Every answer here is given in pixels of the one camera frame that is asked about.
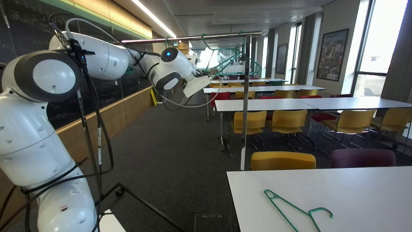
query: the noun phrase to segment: fluorescent light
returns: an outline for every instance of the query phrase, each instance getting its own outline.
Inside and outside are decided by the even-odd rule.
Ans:
[[[144,11],[151,19],[153,19],[163,30],[165,30],[171,37],[176,38],[177,36],[173,33],[167,26],[162,23],[148,8],[146,8],[139,0],[131,0],[136,4],[142,11]]]

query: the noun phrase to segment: horizontal metal bar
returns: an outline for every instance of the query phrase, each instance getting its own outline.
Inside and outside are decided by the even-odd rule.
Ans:
[[[360,75],[371,75],[371,76],[386,76],[387,73],[373,73],[373,72],[362,72],[362,71],[357,71],[355,74],[360,74]]]
[[[246,31],[241,33],[225,33],[225,34],[214,34],[214,35],[204,35],[202,36],[186,36],[177,38],[161,38],[161,39],[149,39],[149,40],[122,40],[122,43],[163,43],[166,41],[191,41],[191,40],[211,40],[211,39],[227,39],[227,38],[239,38],[245,37],[247,35],[251,36],[261,36],[261,31]]]

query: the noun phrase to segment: picture frame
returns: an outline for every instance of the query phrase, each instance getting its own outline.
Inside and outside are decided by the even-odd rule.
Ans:
[[[317,79],[339,81],[349,29],[325,33],[319,54]]]
[[[276,53],[276,73],[285,74],[286,73],[286,59],[288,57],[288,44],[284,43],[278,46]]]

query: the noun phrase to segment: gray carpet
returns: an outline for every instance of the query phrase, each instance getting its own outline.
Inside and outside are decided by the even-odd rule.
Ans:
[[[204,95],[197,98],[202,101]],[[202,107],[170,112],[163,105],[148,109],[112,140],[115,168],[103,176],[104,191],[122,182],[169,215],[185,231],[193,231],[197,213],[228,214],[232,219],[233,231],[236,231],[236,215],[226,171],[239,170],[241,139],[235,136],[230,144],[234,159],[228,153],[222,153],[219,150],[220,140],[216,138],[219,132],[218,117],[216,115],[211,122],[207,122],[205,111],[206,108]],[[267,149],[291,151],[279,135],[265,133],[262,139]],[[254,139],[248,137],[248,141],[252,143]],[[332,150],[329,140],[319,136],[318,142],[325,150]],[[361,138],[356,137],[354,142],[365,145]],[[366,147],[386,148],[373,141],[368,141]],[[108,164],[106,149],[103,161]],[[253,146],[247,147],[246,167],[249,167],[254,151]],[[301,152],[312,153],[318,168],[329,166],[329,158],[323,153],[314,152],[306,145]],[[412,165],[412,158],[407,155],[396,152],[396,158],[400,166]],[[85,173],[92,172],[89,162],[81,168]],[[95,179],[89,178],[88,181],[96,199]],[[128,194],[121,198],[112,194],[103,204],[103,209],[108,208],[128,232],[177,231]],[[33,231],[36,231],[35,211],[37,209],[34,209],[31,220]],[[24,231],[23,220],[9,231]]]

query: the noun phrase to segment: robotic arm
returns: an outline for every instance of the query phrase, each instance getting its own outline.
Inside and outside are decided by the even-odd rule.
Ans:
[[[187,97],[210,83],[207,76],[196,78],[196,61],[175,48],[161,54],[140,52],[112,45],[99,39],[72,33],[84,51],[91,77],[115,80],[136,59],[158,91],[173,88],[187,80]],[[48,102],[72,96],[82,78],[82,70],[70,58],[59,39],[51,39],[50,50],[32,52],[12,60],[4,69],[0,94],[0,168],[25,190],[83,175],[68,154],[47,119]],[[57,185],[40,195],[37,227],[40,232],[91,232],[97,215],[85,178]]]

